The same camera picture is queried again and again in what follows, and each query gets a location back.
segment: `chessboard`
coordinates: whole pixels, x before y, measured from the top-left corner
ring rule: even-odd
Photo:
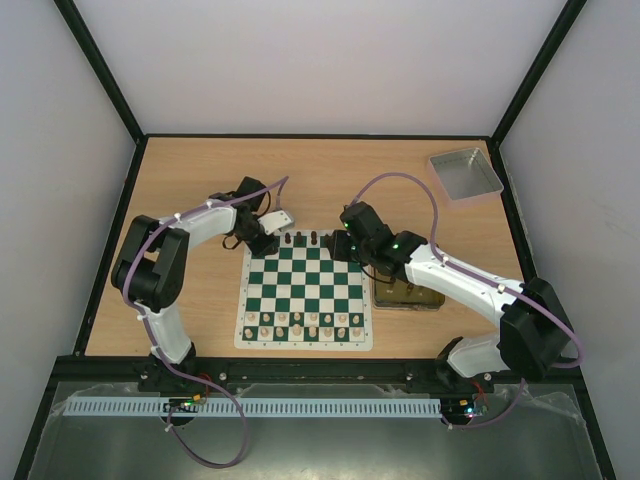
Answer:
[[[373,348],[369,278],[357,263],[331,260],[331,233],[288,231],[278,253],[263,258],[245,246],[236,348]]]

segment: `light wood surface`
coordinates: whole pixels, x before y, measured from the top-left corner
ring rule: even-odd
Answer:
[[[289,175],[282,206],[293,214],[296,227],[339,228],[343,205],[374,176],[407,172],[433,186],[426,175],[431,155],[474,146],[487,154],[480,141],[152,138],[120,241],[136,215],[157,218],[185,211],[212,193],[233,190],[245,175],[265,184]],[[363,200],[392,230],[428,237],[431,207],[416,185],[385,179]],[[461,210],[438,203],[437,241],[442,249],[497,275],[521,278],[500,199]],[[187,334],[201,356],[432,358],[454,337],[493,329],[480,315],[447,299],[437,312],[374,310],[374,347],[369,352],[236,349],[233,334],[243,249],[224,250],[221,241],[214,238],[190,253],[178,300]],[[87,355],[146,355],[149,340],[135,317],[108,282]]]

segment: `white wall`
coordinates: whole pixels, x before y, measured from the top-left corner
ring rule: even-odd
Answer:
[[[587,2],[502,149],[621,479],[640,470],[638,25],[636,0]]]
[[[148,133],[489,135],[565,0],[76,0]]]
[[[0,478],[69,354],[133,142],[50,0],[0,0]]]

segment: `black frame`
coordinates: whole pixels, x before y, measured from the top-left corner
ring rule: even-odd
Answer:
[[[109,268],[115,254],[116,244],[123,227],[124,218],[133,193],[137,175],[144,157],[149,138],[152,137],[207,137],[207,138],[287,138],[287,139],[366,139],[366,140],[484,140],[487,144],[493,168],[504,185],[502,201],[511,230],[513,242],[518,255],[518,261],[525,280],[536,275],[526,234],[518,213],[513,191],[500,154],[500,145],[522,111],[529,96],[535,89],[553,56],[562,44],[565,36],[578,17],[586,0],[568,0],[562,9],[553,28],[540,48],[535,60],[529,68],[525,78],[513,97],[502,120],[494,134],[487,136],[433,136],[433,135],[291,135],[291,134],[144,134],[136,121],[133,112],[122,94],[118,84],[111,74],[98,46],[89,32],[80,12],[73,0],[53,0],[63,18],[67,22],[80,48],[94,69],[107,95],[111,99],[116,111],[136,143],[136,149],[131,161],[127,179],[118,203],[115,218],[111,225],[107,243],[98,267],[96,279],[87,303],[87,309],[82,319],[80,331],[75,343],[73,355],[58,357],[53,366],[51,377],[45,389],[40,407],[27,439],[22,458],[18,465],[15,478],[26,478],[33,463],[44,424],[46,422],[55,390],[62,381],[91,381],[91,382],[137,382],[140,374],[133,367],[143,362],[146,357],[86,357],[85,349],[91,334],[93,320],[104,290]],[[204,371],[224,372],[226,380],[214,380],[224,385],[243,385],[269,381],[292,381],[301,374],[307,381],[321,380],[323,382],[362,382],[359,376],[368,383],[396,384],[409,391],[429,392],[446,398],[452,395],[442,391],[435,382],[424,378],[419,372],[429,372],[433,368],[433,360],[300,360],[300,359],[243,359],[243,358],[200,358]],[[518,383],[520,379],[509,373],[498,373],[494,376],[497,383]],[[545,378],[548,384],[573,385],[582,416],[587,421],[587,428],[600,465],[603,477],[615,479],[613,466],[602,438],[597,419],[591,404],[589,393],[584,383],[580,369],[571,371],[553,370]]]

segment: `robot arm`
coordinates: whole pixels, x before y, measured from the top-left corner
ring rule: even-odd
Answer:
[[[445,368],[439,373],[445,384],[456,375],[511,369],[526,380],[541,380],[559,358],[569,337],[542,314],[508,291],[527,296],[568,325],[567,316],[553,288],[534,278],[526,285],[465,264],[436,247],[435,255],[424,237],[411,232],[394,235],[373,208],[359,202],[340,216],[346,230],[335,231],[328,242],[331,258],[358,261],[384,275],[437,290],[480,313],[499,333],[477,338],[456,338],[438,359]],[[451,262],[470,272],[448,267]],[[491,279],[491,288],[478,277]]]
[[[291,216],[282,210],[260,217],[255,214],[264,195],[249,202],[222,206],[224,200],[262,188],[260,182],[246,177],[237,191],[212,196],[206,210],[184,219],[176,217],[178,221],[151,245],[150,252],[158,252],[156,259],[143,258],[135,271],[129,287],[130,300],[144,310],[158,347],[171,363],[180,364],[194,350],[176,304],[184,281],[187,253],[217,235],[233,234],[246,242],[255,255],[269,255],[278,248],[273,233],[293,225]],[[142,244],[170,218],[173,217],[155,220],[141,215],[133,220],[111,276],[112,284],[121,292]],[[155,350],[152,347],[152,353],[156,354]]]

